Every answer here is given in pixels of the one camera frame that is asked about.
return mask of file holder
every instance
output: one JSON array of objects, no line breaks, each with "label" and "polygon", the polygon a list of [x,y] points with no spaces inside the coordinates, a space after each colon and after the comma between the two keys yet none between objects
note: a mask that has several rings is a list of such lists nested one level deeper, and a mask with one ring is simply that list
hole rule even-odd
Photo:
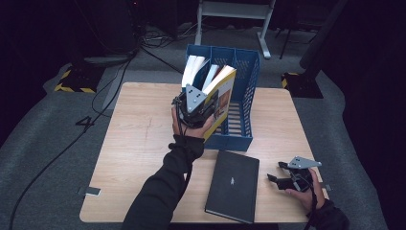
[{"label": "file holder", "polygon": [[206,141],[209,150],[247,151],[252,140],[250,112],[259,76],[258,51],[215,46],[188,45],[190,55],[209,58],[211,64],[237,69],[227,119]]}]

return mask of forearm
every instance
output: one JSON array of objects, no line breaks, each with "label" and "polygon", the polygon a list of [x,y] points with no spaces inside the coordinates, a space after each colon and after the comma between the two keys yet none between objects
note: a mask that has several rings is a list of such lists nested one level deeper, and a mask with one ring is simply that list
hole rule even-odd
[{"label": "forearm", "polygon": [[188,154],[203,153],[203,139],[187,137],[187,143],[182,143],[179,136],[175,136],[175,140],[176,144],[170,146],[171,152],[165,156],[161,169],[145,182],[132,203],[122,229],[168,228],[185,188],[184,174],[194,159]]},{"label": "forearm", "polygon": [[350,221],[347,216],[328,199],[323,207],[315,212],[311,225],[317,230],[350,229]]}]

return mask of person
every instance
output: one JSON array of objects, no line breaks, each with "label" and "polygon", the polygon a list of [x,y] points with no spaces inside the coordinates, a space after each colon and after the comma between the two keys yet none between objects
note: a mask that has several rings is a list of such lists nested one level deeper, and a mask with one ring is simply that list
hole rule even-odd
[{"label": "person", "polygon": [[[127,229],[168,229],[187,180],[185,173],[190,173],[192,162],[203,154],[203,135],[214,121],[212,115],[201,128],[186,128],[181,125],[184,135],[181,135],[176,116],[176,109],[172,108],[172,128],[175,143],[169,144],[170,152],[163,160],[163,166],[147,179],[140,193],[131,204],[122,225]],[[349,220],[334,203],[325,199],[317,175],[310,170],[313,177],[314,191],[317,196],[316,212],[312,218],[312,226],[318,230],[348,229]],[[286,190],[288,194],[299,199],[307,211],[311,210],[312,194],[309,190],[300,193]]]}]

